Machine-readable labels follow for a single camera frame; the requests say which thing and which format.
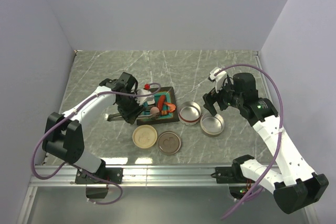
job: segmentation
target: wire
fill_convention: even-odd
[[[77,107],[77,112],[79,112],[86,104],[88,104],[90,101],[92,101],[94,98],[96,97],[99,97],[103,94],[119,94],[119,95],[124,95],[124,96],[127,96],[127,97],[149,97],[151,95],[154,95],[156,93],[158,93],[161,89],[161,85],[159,83],[156,83],[156,82],[153,82],[153,83],[150,83],[149,84],[150,86],[151,85],[157,85],[159,86],[157,90],[155,90],[153,93],[150,93],[150,94],[128,94],[128,93],[121,93],[121,92],[116,92],[116,91],[104,91],[104,92],[100,92],[98,93],[97,95],[92,95],[90,97],[88,97],[86,100],[83,101],[83,103],[81,103],[78,107]],[[34,176],[38,179],[42,179],[42,180],[45,180],[45,179],[50,179],[52,177],[54,177],[58,172],[59,170],[61,170],[61,168],[66,164],[66,162],[63,162],[52,174],[48,175],[48,176],[41,176],[37,173],[36,169],[35,169],[35,156],[36,156],[36,153],[40,147],[40,145],[42,144],[42,142],[44,141],[44,139],[46,139],[46,137],[51,133],[53,132],[55,129],[57,129],[58,127],[60,127],[62,124],[64,124],[67,120],[71,119],[73,116],[75,115],[75,112],[72,112],[70,115],[68,115],[67,117],[65,117],[64,119],[62,119],[60,122],[56,123],[53,127],[51,127],[42,137],[41,139],[37,142],[35,148],[34,148],[34,151],[33,151],[33,155],[31,157],[31,160],[30,160],[30,169],[32,171],[32,173],[34,174]],[[114,185],[114,186],[117,186],[120,190],[121,190],[121,193],[120,193],[120,196],[114,200],[114,201],[111,201],[111,202],[107,202],[107,203],[101,203],[101,202],[96,202],[97,205],[108,205],[108,204],[111,204],[111,203],[114,203],[116,202],[117,200],[120,199],[120,197],[122,196],[122,188],[121,186],[119,186],[118,184],[116,183],[113,183],[111,181],[108,181],[108,180],[104,180],[104,179],[101,179],[101,178],[97,178],[95,176],[93,176],[92,174],[90,174],[88,171],[84,170],[83,169],[83,172],[93,178],[93,179],[96,179],[96,180],[99,180],[101,182],[104,182],[106,184],[111,184],[111,185]]]
[[[282,128],[283,126],[283,120],[284,120],[284,117],[283,117],[283,104],[282,104],[282,99],[281,99],[281,95],[280,95],[280,92],[278,90],[278,87],[276,86],[275,82],[273,81],[273,79],[271,78],[271,76],[269,76],[265,71],[263,71],[262,69],[258,68],[258,67],[255,67],[253,65],[250,65],[250,64],[233,64],[231,66],[228,66],[228,67],[225,67],[225,68],[222,68],[220,71],[218,71],[217,73],[215,73],[214,75],[217,76],[220,72],[223,72],[225,71],[226,69],[229,69],[229,68],[233,68],[233,67],[250,67],[250,68],[254,68],[256,70],[258,70],[259,72],[263,73],[267,79],[272,83],[274,89],[275,89],[275,92],[278,96],[278,100],[279,100],[279,104],[280,104],[280,123],[279,123],[279,129]],[[273,159],[272,161],[269,163],[269,165],[266,167],[266,169],[264,170],[264,172],[261,174],[261,176],[257,179],[257,181],[253,184],[253,186],[251,187],[251,189],[249,191],[247,191],[247,193],[243,196],[243,198],[241,198],[241,200],[235,204],[233,207],[231,207],[228,211],[226,211],[226,213],[223,214],[223,216],[221,217],[221,220],[224,220],[226,219],[229,215],[231,215],[235,210],[237,210],[247,199],[248,200],[251,200],[251,198],[249,197],[251,195],[251,197],[253,195],[256,195],[256,192],[252,194],[252,191],[259,185],[259,183],[261,182],[261,180],[266,176],[266,174],[269,172],[269,170],[271,170],[273,164],[275,163],[276,159],[277,159],[277,156],[279,154],[279,151],[280,151],[280,146],[281,146],[281,136],[282,136],[282,132],[279,132],[278,133],[278,143],[277,143],[277,148],[274,152],[274,156],[273,156]]]

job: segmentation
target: sausage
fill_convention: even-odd
[[[163,94],[160,96],[158,102],[157,102],[157,108],[161,111],[163,109],[163,103],[166,100],[166,96]]]

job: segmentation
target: robotic arm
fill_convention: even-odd
[[[237,73],[231,78],[225,71],[216,75],[219,71],[220,68],[215,68],[210,72],[209,80],[215,84],[215,88],[203,96],[204,108],[212,116],[217,114],[214,108],[216,102],[220,110],[229,106],[237,108],[264,140],[272,155],[276,151],[278,133],[282,132],[280,152],[276,159],[281,174],[270,170],[260,184],[274,195],[280,209],[287,214],[317,202],[329,184],[327,178],[324,174],[316,174],[298,152],[285,129],[278,128],[278,112],[270,100],[258,97],[253,75]],[[239,171],[234,174],[240,178],[254,181],[266,169],[250,155],[235,159],[232,168],[238,168]]]
[[[97,97],[87,102],[77,112],[77,108],[86,102],[87,98],[74,108],[63,114],[52,113],[47,120],[46,132],[58,122],[75,112],[71,120],[56,128],[43,141],[42,148],[47,153],[60,158],[61,160],[76,165],[97,177],[105,179],[105,161],[88,152],[84,147],[83,129],[90,121],[98,116],[105,108],[117,104],[120,116],[130,124],[133,124],[141,112],[145,109],[143,104],[151,101],[154,97],[150,91],[138,88],[138,82],[132,75],[123,72],[119,79],[103,80],[96,90],[89,96]],[[109,91],[116,91],[127,94],[148,95],[146,97],[132,97],[119,94],[111,94]]]

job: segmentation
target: lid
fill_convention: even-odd
[[[150,125],[141,125],[134,130],[132,138],[137,147],[147,149],[155,144],[158,133]]]
[[[166,155],[173,155],[181,148],[182,141],[174,132],[163,132],[158,138],[158,148]]]

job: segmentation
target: table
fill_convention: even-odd
[[[105,78],[115,79],[125,71],[139,82],[139,87],[150,82],[173,86],[177,106],[185,101],[195,101],[203,107],[202,96],[213,85],[209,72],[216,66],[248,63],[258,66],[254,51],[242,50],[169,50],[169,51],[79,51],[70,73],[61,112],[77,105]],[[228,70],[232,76],[250,72],[256,78],[260,97],[267,97],[267,87],[259,72],[246,67]],[[271,154],[259,137],[240,116],[239,111],[228,108],[219,111],[225,120],[220,136],[208,137],[200,125],[185,126],[180,122],[154,125],[158,134],[173,131],[182,139],[181,150],[172,156],[162,154],[154,145],[147,150],[136,147],[132,133],[136,125],[125,122],[107,122],[106,114],[117,113],[117,107],[106,108],[83,131],[85,148],[103,158],[108,164],[200,164],[231,163],[236,157],[250,154],[261,163],[271,160]],[[61,160],[49,155],[46,165],[58,165]]]

